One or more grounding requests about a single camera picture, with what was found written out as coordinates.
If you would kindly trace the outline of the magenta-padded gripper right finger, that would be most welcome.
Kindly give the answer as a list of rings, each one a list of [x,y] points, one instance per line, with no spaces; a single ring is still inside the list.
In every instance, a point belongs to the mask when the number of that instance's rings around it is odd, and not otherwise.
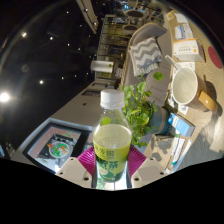
[[[130,147],[127,161],[128,176],[132,188],[140,188],[166,176],[159,162],[148,158],[134,146]]]

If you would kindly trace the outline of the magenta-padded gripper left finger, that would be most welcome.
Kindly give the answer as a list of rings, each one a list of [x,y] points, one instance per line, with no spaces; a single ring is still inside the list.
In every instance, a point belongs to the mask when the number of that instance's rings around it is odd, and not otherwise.
[[[69,157],[56,176],[84,188],[95,188],[97,174],[94,147],[88,148],[78,157]]]

